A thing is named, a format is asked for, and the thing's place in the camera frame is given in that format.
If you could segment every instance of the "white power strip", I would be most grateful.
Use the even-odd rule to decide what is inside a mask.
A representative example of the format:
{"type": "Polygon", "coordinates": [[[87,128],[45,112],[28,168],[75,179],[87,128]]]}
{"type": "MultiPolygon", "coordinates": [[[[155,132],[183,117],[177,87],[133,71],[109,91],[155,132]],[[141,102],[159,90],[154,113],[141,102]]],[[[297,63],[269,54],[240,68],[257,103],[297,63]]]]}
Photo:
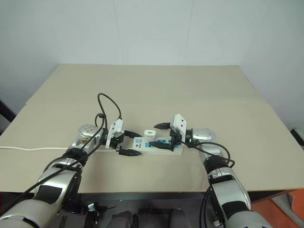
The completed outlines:
{"type": "MultiPolygon", "coordinates": [[[[155,139],[163,143],[171,143],[171,137],[159,137],[155,139]]],[[[174,151],[159,149],[155,146],[151,146],[148,142],[145,142],[144,137],[134,137],[133,141],[133,150],[139,151],[142,154],[151,154],[151,155],[181,155],[183,146],[175,145],[174,151]]]]}

